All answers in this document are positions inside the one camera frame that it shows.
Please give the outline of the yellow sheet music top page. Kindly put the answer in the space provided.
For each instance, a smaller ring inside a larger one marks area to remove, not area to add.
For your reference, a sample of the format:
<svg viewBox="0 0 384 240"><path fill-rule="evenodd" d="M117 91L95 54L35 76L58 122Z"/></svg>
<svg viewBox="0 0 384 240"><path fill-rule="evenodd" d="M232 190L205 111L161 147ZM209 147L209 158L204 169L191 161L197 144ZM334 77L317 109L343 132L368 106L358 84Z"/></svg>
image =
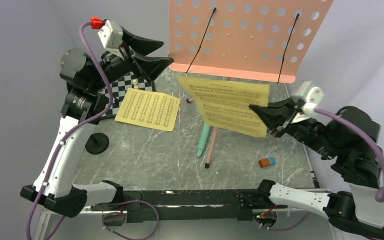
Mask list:
<svg viewBox="0 0 384 240"><path fill-rule="evenodd" d="M268 106L268 84L180 75L177 79L194 99L205 124L252 137L266 137L266 125L249 106Z"/></svg>

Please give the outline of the yellow sheet music page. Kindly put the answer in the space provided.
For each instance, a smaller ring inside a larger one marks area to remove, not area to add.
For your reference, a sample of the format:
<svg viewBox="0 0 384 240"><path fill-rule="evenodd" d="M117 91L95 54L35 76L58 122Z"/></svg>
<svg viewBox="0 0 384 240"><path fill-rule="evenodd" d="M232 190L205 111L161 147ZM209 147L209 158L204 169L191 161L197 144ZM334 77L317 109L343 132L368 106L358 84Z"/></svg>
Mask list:
<svg viewBox="0 0 384 240"><path fill-rule="evenodd" d="M266 125L249 106L268 106L268 84L180 75L177 79L194 99L205 124L252 137L266 137Z"/></svg>
<svg viewBox="0 0 384 240"><path fill-rule="evenodd" d="M130 88L115 116L115 121L171 132L174 129L180 99L162 92Z"/></svg>

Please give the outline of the yellow sheet music bottom page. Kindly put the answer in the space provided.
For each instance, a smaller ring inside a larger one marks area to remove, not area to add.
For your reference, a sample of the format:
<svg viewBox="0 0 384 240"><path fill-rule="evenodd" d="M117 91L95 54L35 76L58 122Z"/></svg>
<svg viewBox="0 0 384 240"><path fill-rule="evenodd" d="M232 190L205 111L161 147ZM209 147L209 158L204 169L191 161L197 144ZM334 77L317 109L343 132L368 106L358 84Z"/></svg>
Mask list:
<svg viewBox="0 0 384 240"><path fill-rule="evenodd" d="M115 116L115 121L171 132L174 129L180 99L162 92L130 88Z"/></svg>

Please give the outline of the pink perforated music stand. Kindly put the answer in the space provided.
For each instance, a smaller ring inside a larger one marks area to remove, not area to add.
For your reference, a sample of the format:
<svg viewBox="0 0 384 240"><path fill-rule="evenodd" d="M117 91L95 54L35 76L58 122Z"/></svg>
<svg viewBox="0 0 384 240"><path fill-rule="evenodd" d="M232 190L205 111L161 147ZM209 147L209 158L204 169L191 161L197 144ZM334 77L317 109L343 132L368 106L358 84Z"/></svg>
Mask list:
<svg viewBox="0 0 384 240"><path fill-rule="evenodd" d="M171 0L170 69L255 84L296 79L330 0Z"/></svg>

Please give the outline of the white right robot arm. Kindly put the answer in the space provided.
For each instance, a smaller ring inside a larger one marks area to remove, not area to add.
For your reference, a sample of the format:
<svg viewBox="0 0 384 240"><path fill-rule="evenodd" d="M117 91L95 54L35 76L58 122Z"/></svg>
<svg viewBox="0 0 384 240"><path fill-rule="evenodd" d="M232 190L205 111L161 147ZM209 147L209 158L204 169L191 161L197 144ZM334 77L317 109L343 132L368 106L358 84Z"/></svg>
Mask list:
<svg viewBox="0 0 384 240"><path fill-rule="evenodd" d="M250 105L276 138L289 135L334 160L331 169L349 185L349 191L311 193L264 179L253 205L295 207L319 215L337 229L384 240L384 155L377 145L380 125L354 106L336 113L318 108L297 97Z"/></svg>

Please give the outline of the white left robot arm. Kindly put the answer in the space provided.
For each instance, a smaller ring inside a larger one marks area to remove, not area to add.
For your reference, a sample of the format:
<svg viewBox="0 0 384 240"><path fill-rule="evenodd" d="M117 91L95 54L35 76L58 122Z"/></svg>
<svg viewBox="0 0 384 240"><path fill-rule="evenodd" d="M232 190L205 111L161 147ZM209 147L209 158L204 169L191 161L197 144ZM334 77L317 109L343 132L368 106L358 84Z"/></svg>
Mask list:
<svg viewBox="0 0 384 240"><path fill-rule="evenodd" d="M152 57L163 41L135 35L126 29L98 32L105 52L101 59L90 50L72 48L61 57L60 77L68 93L61 110L57 137L47 162L21 197L65 217L75 217L86 206L105 204L117 210L124 201L123 187L110 180L96 184L74 184L74 171L83 150L100 154L109 146L108 137L95 129L113 98L102 94L129 73L154 81L172 62L171 57Z"/></svg>

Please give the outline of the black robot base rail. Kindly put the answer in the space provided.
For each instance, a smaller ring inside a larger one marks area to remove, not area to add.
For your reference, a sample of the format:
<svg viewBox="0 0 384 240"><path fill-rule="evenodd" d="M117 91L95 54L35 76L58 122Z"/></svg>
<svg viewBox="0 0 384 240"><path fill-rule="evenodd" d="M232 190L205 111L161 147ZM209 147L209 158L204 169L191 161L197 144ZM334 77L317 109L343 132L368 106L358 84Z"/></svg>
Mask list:
<svg viewBox="0 0 384 240"><path fill-rule="evenodd" d="M254 215L271 210L272 203L248 189L125 190L120 203L99 203L93 212L126 214L127 223L144 221L236 219L251 221Z"/></svg>

